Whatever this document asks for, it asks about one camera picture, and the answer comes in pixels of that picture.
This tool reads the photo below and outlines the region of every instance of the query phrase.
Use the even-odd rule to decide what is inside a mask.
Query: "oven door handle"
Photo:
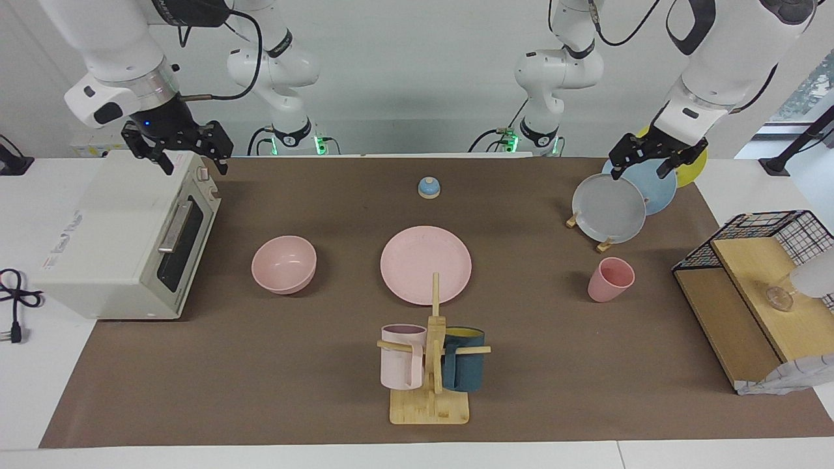
[[[183,234],[185,222],[191,214],[191,209],[194,207],[194,201],[188,200],[177,207],[177,211],[173,214],[171,224],[168,226],[168,232],[159,245],[158,251],[165,254],[171,254],[177,249],[179,238]]]

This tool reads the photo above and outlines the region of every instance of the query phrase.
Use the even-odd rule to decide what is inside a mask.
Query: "pink plate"
[[[431,277],[440,272],[440,303],[455,298],[472,275],[472,257],[463,241],[436,226],[400,231],[382,250],[382,279],[399,298],[431,305]]]

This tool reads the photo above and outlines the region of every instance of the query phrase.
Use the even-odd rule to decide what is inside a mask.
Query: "yellow plate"
[[[644,127],[638,134],[638,137],[642,137],[649,133],[649,127]],[[692,164],[683,164],[675,169],[678,177],[678,189],[685,185],[692,184],[695,182],[698,176],[701,175],[701,172],[704,170],[706,166],[706,160],[710,157],[709,149],[704,149],[700,155],[698,155],[698,159],[695,160]]]

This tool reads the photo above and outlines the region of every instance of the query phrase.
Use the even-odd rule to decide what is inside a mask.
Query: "oven knob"
[[[209,179],[211,179],[211,177],[209,176],[208,168],[206,168],[205,166],[200,166],[199,168],[197,168],[197,181],[204,183]]]

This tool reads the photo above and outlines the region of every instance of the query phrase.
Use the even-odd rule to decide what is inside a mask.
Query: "mug handle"
[[[447,345],[446,346],[446,355],[443,360],[443,387],[446,389],[454,390],[455,388],[455,375],[457,375],[457,362],[458,362],[458,345]]]
[[[420,382],[423,379],[423,346],[411,344],[411,376],[405,384],[412,386],[412,383]]]

